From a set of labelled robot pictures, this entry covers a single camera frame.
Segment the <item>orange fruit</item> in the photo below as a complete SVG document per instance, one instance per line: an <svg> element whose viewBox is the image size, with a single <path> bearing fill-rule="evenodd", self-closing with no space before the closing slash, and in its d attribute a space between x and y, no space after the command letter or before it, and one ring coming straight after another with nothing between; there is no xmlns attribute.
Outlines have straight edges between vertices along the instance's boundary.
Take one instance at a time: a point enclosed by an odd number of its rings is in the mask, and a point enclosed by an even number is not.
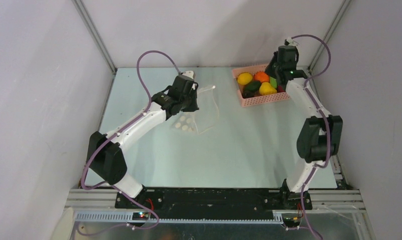
<svg viewBox="0 0 402 240"><path fill-rule="evenodd" d="M259 81L261 83L269 82L270 76L267 75L264 71L258 71L253 76L255 81Z"/></svg>

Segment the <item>clear dotted zip top bag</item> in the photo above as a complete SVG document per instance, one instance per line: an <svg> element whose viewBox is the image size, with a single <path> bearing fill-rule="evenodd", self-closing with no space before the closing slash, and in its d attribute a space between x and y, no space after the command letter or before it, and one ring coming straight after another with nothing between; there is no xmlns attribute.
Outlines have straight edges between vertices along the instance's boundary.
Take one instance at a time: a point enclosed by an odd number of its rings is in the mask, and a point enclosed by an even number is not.
<svg viewBox="0 0 402 240"><path fill-rule="evenodd" d="M219 120L219 107L215 97L216 85L207 85L197 90L197 104L199 109L194 112L181 112L171 125L171 129L203 134L212 129Z"/></svg>

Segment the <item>dark green avocado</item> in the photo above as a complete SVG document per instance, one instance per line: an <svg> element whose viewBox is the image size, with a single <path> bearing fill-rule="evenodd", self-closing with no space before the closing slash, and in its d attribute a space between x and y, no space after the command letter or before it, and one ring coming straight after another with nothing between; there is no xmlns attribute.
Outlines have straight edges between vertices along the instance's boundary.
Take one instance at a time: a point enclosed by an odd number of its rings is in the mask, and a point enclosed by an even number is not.
<svg viewBox="0 0 402 240"><path fill-rule="evenodd" d="M255 92L259 91L261 85L262 85L262 82L260 82L258 80L253 80L244 86L243 92L255 93Z"/></svg>

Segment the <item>yellow lemon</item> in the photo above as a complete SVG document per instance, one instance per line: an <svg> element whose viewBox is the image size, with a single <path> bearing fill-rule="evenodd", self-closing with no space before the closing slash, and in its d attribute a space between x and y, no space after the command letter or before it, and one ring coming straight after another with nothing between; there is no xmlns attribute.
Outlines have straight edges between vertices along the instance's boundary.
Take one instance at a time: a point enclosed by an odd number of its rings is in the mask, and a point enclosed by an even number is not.
<svg viewBox="0 0 402 240"><path fill-rule="evenodd" d="M253 75L249 72L243 72L238 75L236 80L239 85L245 86L253 80Z"/></svg>

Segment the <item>dark brown fruit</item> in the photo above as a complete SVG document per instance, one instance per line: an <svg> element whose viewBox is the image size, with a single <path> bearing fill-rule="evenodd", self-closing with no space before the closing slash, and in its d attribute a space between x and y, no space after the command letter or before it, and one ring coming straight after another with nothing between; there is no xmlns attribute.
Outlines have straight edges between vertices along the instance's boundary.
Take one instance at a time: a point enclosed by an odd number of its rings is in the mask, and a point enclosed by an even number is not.
<svg viewBox="0 0 402 240"><path fill-rule="evenodd" d="M241 95L244 99L253 98L255 97L255 92L244 90Z"/></svg>

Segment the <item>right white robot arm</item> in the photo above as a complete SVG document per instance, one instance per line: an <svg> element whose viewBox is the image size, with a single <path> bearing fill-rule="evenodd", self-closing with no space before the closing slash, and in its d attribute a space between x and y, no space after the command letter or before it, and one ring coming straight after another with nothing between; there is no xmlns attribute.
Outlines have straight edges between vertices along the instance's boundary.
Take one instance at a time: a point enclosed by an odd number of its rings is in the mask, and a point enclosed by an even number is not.
<svg viewBox="0 0 402 240"><path fill-rule="evenodd" d="M290 43L278 47L265 69L287 93L305 121L296 141L299 160L280 188L280 204L292 209L304 201L305 193L319 169L327 168L338 153L343 120L332 115L320 102L308 83L308 76L297 69L299 51Z"/></svg>

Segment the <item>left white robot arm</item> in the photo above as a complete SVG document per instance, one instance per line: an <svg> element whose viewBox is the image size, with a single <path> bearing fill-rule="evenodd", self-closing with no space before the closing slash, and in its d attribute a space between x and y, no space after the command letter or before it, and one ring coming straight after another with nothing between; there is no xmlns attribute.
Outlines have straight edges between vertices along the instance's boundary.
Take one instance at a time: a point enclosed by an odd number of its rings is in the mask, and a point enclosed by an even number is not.
<svg viewBox="0 0 402 240"><path fill-rule="evenodd" d="M89 139L84 173L92 170L109 184L125 193L134 208L146 204L144 186L128 173L125 152L157 125L180 112L197 111L195 73L185 71L177 75L172 85L154 94L148 106L127 122L107 133L94 132Z"/></svg>

